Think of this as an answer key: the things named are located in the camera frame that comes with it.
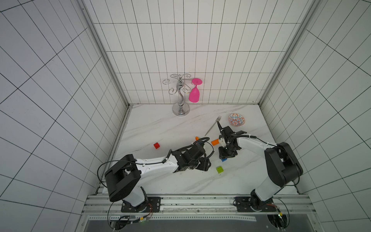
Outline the small lime green lego brick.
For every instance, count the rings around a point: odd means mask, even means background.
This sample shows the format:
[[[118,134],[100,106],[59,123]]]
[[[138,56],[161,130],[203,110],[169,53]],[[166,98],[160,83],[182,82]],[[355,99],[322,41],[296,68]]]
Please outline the small lime green lego brick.
[[[216,167],[216,171],[217,171],[218,174],[221,174],[221,173],[224,172],[224,169],[223,169],[222,166],[217,166],[217,167]]]

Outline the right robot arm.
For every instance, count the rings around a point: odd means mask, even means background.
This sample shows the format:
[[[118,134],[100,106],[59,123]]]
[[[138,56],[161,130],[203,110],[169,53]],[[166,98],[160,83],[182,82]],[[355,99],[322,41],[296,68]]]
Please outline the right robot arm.
[[[217,124],[220,136],[219,158],[229,159],[238,155],[242,149],[262,156],[266,162],[268,176],[250,194],[250,206],[259,211],[272,202],[273,196],[288,183],[299,180],[303,174],[302,166],[288,143],[266,143],[245,131],[234,132],[231,127]]]

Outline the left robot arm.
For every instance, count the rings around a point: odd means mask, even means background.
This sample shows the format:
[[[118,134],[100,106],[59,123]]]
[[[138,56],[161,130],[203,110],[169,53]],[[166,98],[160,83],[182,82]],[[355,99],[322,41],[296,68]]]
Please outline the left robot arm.
[[[214,147],[208,139],[202,138],[177,150],[170,149],[165,157],[135,159],[128,154],[115,160],[115,164],[104,173],[110,202],[123,200],[137,207],[147,201],[144,190],[147,182],[186,170],[208,171],[214,154]]]

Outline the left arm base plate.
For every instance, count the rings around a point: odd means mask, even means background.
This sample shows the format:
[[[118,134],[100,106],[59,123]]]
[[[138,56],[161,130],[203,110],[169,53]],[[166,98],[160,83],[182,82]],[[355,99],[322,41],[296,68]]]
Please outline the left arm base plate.
[[[148,197],[143,203],[138,206],[132,206],[129,202],[124,201],[121,206],[122,213],[157,213],[160,211],[161,198]]]

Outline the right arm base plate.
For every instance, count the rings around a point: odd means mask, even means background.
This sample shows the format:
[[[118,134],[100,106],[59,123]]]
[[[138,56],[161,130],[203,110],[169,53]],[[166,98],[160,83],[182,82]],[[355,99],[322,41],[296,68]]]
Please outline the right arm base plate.
[[[262,202],[250,196],[235,197],[232,204],[237,208],[238,212],[272,213],[277,210],[272,199]]]

